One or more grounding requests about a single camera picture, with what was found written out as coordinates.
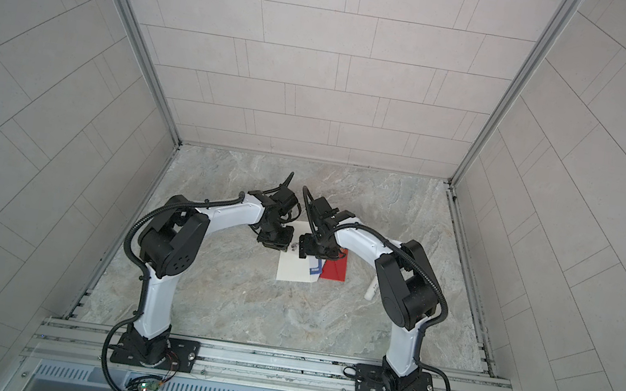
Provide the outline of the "blue bordered white card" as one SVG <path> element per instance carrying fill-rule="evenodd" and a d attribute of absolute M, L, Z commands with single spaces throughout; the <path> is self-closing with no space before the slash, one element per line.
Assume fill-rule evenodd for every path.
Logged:
<path fill-rule="evenodd" d="M 309 272 L 312 276 L 319 276 L 323 272 L 324 262 L 322 259 L 316 259 L 314 257 L 308 257 Z"/>

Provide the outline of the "red paper envelope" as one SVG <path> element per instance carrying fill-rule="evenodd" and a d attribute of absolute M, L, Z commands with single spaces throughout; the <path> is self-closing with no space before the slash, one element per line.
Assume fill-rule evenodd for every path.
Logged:
<path fill-rule="evenodd" d="M 344 282 L 347 278 L 347 262 L 348 251 L 342 249 L 335 259 L 325 260 L 320 278 Z"/>

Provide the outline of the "cream paper envelope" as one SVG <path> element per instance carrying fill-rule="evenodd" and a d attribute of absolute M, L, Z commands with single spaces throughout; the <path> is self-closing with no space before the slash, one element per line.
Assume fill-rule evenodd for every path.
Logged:
<path fill-rule="evenodd" d="M 285 282 L 299 282 L 299 283 L 314 283 L 318 281 L 319 276 L 312 276 L 309 272 L 309 257 L 300 258 L 298 239 L 300 235 L 311 233 L 310 225 L 308 222 L 295 221 L 292 225 L 294 227 L 294 236 L 292 243 L 285 252 L 280 253 L 278 269 L 276 272 L 277 281 Z"/>

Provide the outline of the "white glue stick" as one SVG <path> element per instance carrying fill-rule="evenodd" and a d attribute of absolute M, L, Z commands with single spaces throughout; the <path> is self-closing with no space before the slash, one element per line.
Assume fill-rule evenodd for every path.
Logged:
<path fill-rule="evenodd" d="M 375 297 L 375 294 L 377 293 L 377 289 L 378 289 L 377 283 L 372 283 L 371 285 L 369 285 L 368 290 L 364 294 L 364 298 L 367 301 L 372 301 L 372 299 L 374 299 Z"/>

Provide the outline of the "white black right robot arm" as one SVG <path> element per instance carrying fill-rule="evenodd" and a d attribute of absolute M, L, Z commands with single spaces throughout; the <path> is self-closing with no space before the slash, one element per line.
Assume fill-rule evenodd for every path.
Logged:
<path fill-rule="evenodd" d="M 385 391 L 415 391 L 419 381 L 429 379 L 420 359 L 426 330 L 449 313 L 423 246 L 384 237 L 324 197 L 313 198 L 308 188 L 302 194 L 310 232 L 300 236 L 299 255 L 337 261 L 349 251 L 374 266 L 381 302 L 393 324 L 382 383 Z"/>

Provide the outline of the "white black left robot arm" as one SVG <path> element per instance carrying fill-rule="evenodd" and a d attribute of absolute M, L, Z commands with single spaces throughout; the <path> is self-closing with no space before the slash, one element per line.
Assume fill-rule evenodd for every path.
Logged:
<path fill-rule="evenodd" d="M 256 241 L 285 251 L 294 236 L 290 223 L 301 214 L 299 200 L 286 184 L 242 192 L 232 200 L 169 198 L 130 229 L 124 253 L 141 273 L 138 308 L 125 323 L 119 347 L 144 365 L 158 365 L 170 354 L 171 311 L 179 280 L 192 266 L 206 236 L 249 226 Z"/>

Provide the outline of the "left green circuit board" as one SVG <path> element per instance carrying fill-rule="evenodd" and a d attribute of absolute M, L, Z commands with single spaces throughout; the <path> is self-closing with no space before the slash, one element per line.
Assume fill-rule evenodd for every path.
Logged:
<path fill-rule="evenodd" d="M 146 375 L 133 377 L 126 384 L 128 391 L 158 391 L 165 385 L 165 379 L 161 376 Z"/>

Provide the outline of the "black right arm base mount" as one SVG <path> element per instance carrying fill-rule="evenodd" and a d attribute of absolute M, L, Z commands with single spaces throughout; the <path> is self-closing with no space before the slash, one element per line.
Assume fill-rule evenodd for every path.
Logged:
<path fill-rule="evenodd" d="M 355 384 L 355 391 L 433 391 L 433 377 L 424 371 L 414 371 L 400 377 L 392 369 L 366 364 L 345 367 L 344 376 Z"/>

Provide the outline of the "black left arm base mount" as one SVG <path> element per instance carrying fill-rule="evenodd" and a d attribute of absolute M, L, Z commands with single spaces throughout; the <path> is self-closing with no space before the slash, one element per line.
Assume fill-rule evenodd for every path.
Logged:
<path fill-rule="evenodd" d="M 116 344 L 110 345 L 113 349 L 110 361 L 135 367 L 190 373 L 201 346 L 197 341 L 165 336 L 146 339 L 133 329 L 130 335 L 122 335 Z"/>

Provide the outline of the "silver aluminium corner post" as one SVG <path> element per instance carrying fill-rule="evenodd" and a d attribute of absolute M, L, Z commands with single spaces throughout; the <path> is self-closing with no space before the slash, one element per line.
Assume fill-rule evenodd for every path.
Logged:
<path fill-rule="evenodd" d="M 136 57 L 141 73 L 147 83 L 147 87 L 152 92 L 153 97 L 157 103 L 158 109 L 164 119 L 164 123 L 167 125 L 172 141 L 176 148 L 182 146 L 182 139 L 177 131 L 176 124 L 174 122 L 173 114 L 167 104 L 166 96 L 164 96 L 164 90 L 161 87 L 155 66 L 151 60 L 151 54 L 149 48 L 144 40 L 143 32 L 137 22 L 136 15 L 130 0 L 113 0 L 114 8 L 118 13 L 119 18 L 122 21 L 122 25 L 125 28 L 126 35 L 128 36 L 129 44 Z"/>

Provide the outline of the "silver right corner post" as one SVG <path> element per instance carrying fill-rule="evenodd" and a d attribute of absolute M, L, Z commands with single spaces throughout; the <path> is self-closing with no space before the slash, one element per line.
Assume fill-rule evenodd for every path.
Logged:
<path fill-rule="evenodd" d="M 556 42 L 569 20 L 578 10 L 580 3 L 582 3 L 582 0 L 562 0 L 562 2 L 560 2 L 554 16 L 552 16 L 550 22 L 547 24 L 546 29 L 543 30 L 542 35 L 540 35 L 538 42 L 535 43 L 527 59 L 522 66 L 520 66 L 518 73 L 511 81 L 506 92 L 504 92 L 493 113 L 490 114 L 482 131 L 480 131 L 475 142 L 473 142 L 470 147 L 468 154 L 462 160 L 461 164 L 459 164 L 455 174 L 450 179 L 449 185 L 452 189 L 455 189 L 456 186 L 463 181 L 471 165 L 478 158 L 480 152 L 483 150 L 488 140 L 491 139 L 497 127 L 499 127 L 500 122 L 513 106 L 515 100 L 522 94 L 522 90 L 527 85 L 527 82 L 530 81 L 530 78 L 532 78 L 536 70 L 538 70 L 540 63 L 546 58 L 554 42 Z"/>

